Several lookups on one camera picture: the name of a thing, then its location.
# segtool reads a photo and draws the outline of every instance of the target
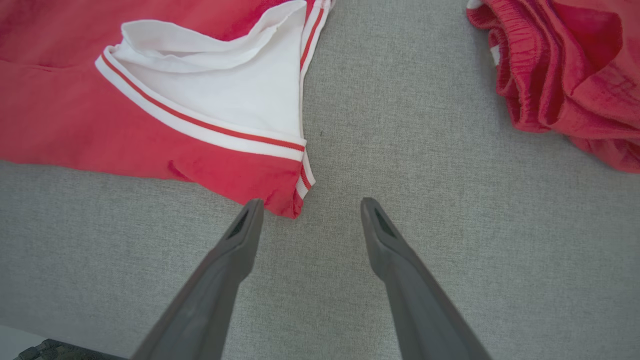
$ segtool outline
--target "red stripe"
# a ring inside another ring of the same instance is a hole
[[[300,59],[301,69],[302,69],[302,66],[305,64],[305,60],[307,60],[307,54],[309,53],[309,48],[311,48],[311,43],[313,42],[316,29],[318,28],[318,25],[320,25],[320,20],[322,19],[323,13],[324,13],[324,9],[321,8],[320,12],[318,13],[318,18],[316,19],[316,23],[314,24],[314,27],[311,28],[311,34],[309,34],[309,40],[307,40],[305,50],[302,52],[302,58]]]
[[[194,119],[193,117],[189,117],[189,116],[187,116],[187,115],[185,115],[183,113],[179,113],[179,112],[175,111],[174,109],[171,109],[167,105],[155,100],[153,97],[147,95],[144,91],[142,91],[139,87],[137,87],[131,80],[129,80],[129,78],[124,76],[124,74],[122,74],[115,66],[113,66],[113,64],[110,63],[107,60],[107,58],[104,56],[104,54],[102,54],[100,57],[102,58],[104,63],[107,64],[107,66],[111,70],[113,70],[113,72],[118,74],[118,76],[120,76],[129,86],[131,86],[131,88],[133,88],[133,90],[137,91],[148,102],[151,102],[153,105],[156,105],[158,108],[161,108],[162,110],[168,112],[169,114],[171,114],[171,115],[173,115],[173,116],[175,116],[177,118],[180,118],[182,120],[188,121],[188,122],[190,122],[190,123],[192,123],[194,125],[197,125],[197,126],[200,126],[200,127],[204,127],[205,129],[213,130],[213,131],[216,131],[218,133],[222,133],[222,134],[229,135],[229,136],[234,136],[236,138],[242,138],[242,139],[246,139],[246,140],[253,140],[253,141],[257,141],[257,142],[270,143],[271,145],[282,146],[282,147],[286,147],[286,148],[289,148],[289,149],[294,149],[294,150],[297,150],[297,151],[304,151],[305,150],[304,146],[298,145],[296,143],[286,142],[286,141],[282,141],[282,140],[276,140],[276,139],[272,139],[272,138],[266,138],[264,136],[257,136],[257,135],[239,133],[237,131],[225,129],[224,127],[211,125],[211,124],[208,124],[208,123],[206,123],[204,121],[200,121],[198,119]]]
[[[302,178],[302,183],[305,184],[305,188],[307,188],[307,190],[311,189],[311,183],[309,182],[309,179],[307,179],[307,175],[305,174],[305,166],[302,165],[302,168],[300,169],[300,177]]]

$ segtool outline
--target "gray fabric surface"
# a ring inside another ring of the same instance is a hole
[[[317,184],[267,215],[225,359],[398,359],[377,198],[496,359],[640,358],[640,177],[512,129],[465,0],[340,0],[305,81]],[[240,205],[0,163],[0,323],[129,356]]]

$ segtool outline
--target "crumpled red fabric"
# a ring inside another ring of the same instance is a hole
[[[640,1],[471,0],[513,126],[640,173]]]

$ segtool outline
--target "clothing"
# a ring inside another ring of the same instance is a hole
[[[330,5],[5,2],[0,158],[194,181],[295,218],[315,182],[302,82]]]
[[[640,173],[637,1],[478,0],[467,15],[497,60],[513,125],[569,136],[618,170]]]

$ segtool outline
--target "white floor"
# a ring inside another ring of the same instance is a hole
[[[0,360],[13,360],[29,347],[43,342],[45,338],[0,325]]]

